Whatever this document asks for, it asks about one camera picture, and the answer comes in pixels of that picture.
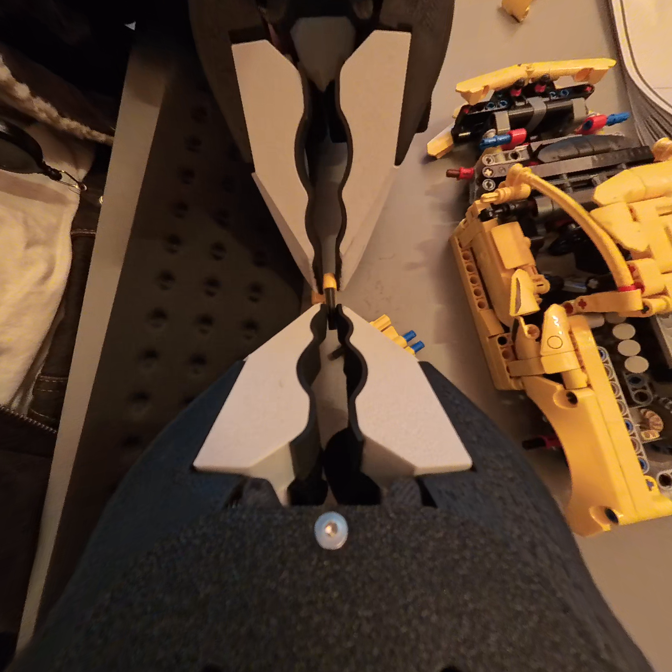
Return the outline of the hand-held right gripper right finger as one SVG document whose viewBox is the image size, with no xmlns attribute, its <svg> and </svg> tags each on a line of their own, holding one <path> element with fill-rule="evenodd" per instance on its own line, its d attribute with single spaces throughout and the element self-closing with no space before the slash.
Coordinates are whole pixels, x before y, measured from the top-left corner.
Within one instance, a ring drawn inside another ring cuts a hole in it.
<svg viewBox="0 0 672 672">
<path fill-rule="evenodd" d="M 350 308 L 334 323 L 348 424 L 328 442 L 328 483 L 340 505 L 378 505 L 396 484 L 468 471 L 465 448 L 423 362 Z"/>
</svg>

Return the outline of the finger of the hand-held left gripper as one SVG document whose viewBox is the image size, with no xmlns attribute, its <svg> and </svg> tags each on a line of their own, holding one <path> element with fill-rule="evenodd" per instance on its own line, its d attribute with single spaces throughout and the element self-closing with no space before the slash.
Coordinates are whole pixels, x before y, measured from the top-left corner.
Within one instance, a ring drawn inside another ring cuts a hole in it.
<svg viewBox="0 0 672 672">
<path fill-rule="evenodd" d="M 308 190 L 297 157 L 306 116 L 299 70 L 269 41 L 232 46 L 253 158 L 253 179 L 300 272 L 317 289 L 315 246 L 306 228 Z"/>
<path fill-rule="evenodd" d="M 376 29 L 343 64 L 338 103 L 349 158 L 341 201 L 339 287 L 352 279 L 396 176 L 396 153 L 411 35 Z"/>
</svg>

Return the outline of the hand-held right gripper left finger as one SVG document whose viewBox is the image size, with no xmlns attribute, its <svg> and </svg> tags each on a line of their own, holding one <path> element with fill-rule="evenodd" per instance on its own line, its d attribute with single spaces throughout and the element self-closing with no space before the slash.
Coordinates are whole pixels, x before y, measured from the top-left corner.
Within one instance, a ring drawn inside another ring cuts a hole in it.
<svg viewBox="0 0 672 672">
<path fill-rule="evenodd" d="M 193 466 L 263 479 L 281 504 L 327 494 L 312 384 L 321 368 L 328 310 L 315 305 L 252 352 Z"/>
</svg>

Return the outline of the yellow brick with blue pins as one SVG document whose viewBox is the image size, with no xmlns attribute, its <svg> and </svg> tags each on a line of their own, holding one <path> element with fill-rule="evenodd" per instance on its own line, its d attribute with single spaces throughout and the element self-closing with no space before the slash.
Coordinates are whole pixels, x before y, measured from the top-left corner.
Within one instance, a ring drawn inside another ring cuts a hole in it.
<svg viewBox="0 0 672 672">
<path fill-rule="evenodd" d="M 399 332 L 392 324 L 391 318 L 388 315 L 381 315 L 377 319 L 369 322 L 369 324 L 381 332 L 383 336 L 387 337 L 413 356 L 417 356 L 417 354 L 425 348 L 424 342 L 417 337 L 414 330 Z"/>
</svg>

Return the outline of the yellow toy brick car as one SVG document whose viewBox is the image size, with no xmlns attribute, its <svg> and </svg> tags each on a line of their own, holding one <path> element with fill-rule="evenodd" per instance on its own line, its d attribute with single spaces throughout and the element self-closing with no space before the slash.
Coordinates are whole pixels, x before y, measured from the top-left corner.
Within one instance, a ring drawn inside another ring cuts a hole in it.
<svg viewBox="0 0 672 672">
<path fill-rule="evenodd" d="M 523 392 L 559 449 L 565 516 L 590 536 L 671 516 L 671 139 L 589 105 L 612 58 L 521 63 L 462 81 L 427 143 L 473 166 L 450 237 L 495 387 Z"/>
</svg>

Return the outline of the yellow connector brick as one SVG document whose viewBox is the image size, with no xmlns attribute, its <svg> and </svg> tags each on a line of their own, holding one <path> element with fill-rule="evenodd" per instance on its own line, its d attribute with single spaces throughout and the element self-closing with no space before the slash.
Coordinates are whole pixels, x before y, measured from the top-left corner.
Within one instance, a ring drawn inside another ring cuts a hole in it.
<svg viewBox="0 0 672 672">
<path fill-rule="evenodd" d="M 310 303 L 312 306 L 324 305 L 327 309 L 327 326 L 330 331 L 337 328 L 337 293 L 338 283 L 333 273 L 323 275 L 322 292 L 312 291 Z"/>
</svg>

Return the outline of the grey desk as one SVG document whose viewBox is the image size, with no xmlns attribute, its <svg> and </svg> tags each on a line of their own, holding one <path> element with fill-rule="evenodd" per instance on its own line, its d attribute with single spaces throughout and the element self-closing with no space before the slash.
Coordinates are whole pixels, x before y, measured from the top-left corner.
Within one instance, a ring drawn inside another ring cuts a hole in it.
<svg viewBox="0 0 672 672">
<path fill-rule="evenodd" d="M 528 18 L 517 23 L 499 1 L 457 1 L 446 62 L 433 94 L 429 131 L 417 136 L 400 166 L 344 303 L 369 318 L 386 313 L 396 327 L 414 328 L 427 347 L 421 353 L 500 428 L 516 440 L 535 425 L 530 402 L 495 391 L 468 317 L 455 261 L 448 248 L 461 206 L 458 188 L 443 169 L 424 163 L 427 139 L 448 124 L 458 95 L 455 84 L 473 73 L 536 58 L 617 56 L 607 1 L 535 1 Z M 186 50 L 176 38 L 142 38 L 138 52 L 173 54 Z M 51 533 L 44 523 L 29 582 L 18 649 L 24 648 L 45 618 L 40 607 L 48 572 Z"/>
</svg>

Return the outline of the dark perforated panel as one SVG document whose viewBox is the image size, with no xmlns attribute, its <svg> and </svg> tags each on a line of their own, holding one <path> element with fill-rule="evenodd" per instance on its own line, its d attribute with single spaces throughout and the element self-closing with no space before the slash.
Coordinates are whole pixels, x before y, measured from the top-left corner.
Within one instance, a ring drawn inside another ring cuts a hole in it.
<svg viewBox="0 0 672 672">
<path fill-rule="evenodd" d="M 197 58 L 138 52 L 48 485 L 43 611 L 130 466 L 231 364 L 298 315 L 303 287 Z"/>
</svg>

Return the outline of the white shirt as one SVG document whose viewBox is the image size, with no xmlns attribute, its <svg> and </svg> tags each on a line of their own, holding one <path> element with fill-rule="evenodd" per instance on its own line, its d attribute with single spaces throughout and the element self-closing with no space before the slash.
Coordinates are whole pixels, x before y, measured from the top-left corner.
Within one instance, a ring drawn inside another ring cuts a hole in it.
<svg viewBox="0 0 672 672">
<path fill-rule="evenodd" d="M 1 404 L 25 413 L 71 267 L 74 186 L 1 173 Z"/>
</svg>

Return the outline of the white instruction booklet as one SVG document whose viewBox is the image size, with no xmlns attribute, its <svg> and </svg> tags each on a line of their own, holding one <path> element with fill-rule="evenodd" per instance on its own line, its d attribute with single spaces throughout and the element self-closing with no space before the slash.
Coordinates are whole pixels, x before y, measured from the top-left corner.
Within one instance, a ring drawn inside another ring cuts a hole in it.
<svg viewBox="0 0 672 672">
<path fill-rule="evenodd" d="M 609 4 L 634 128 L 653 145 L 671 138 L 671 2 Z"/>
</svg>

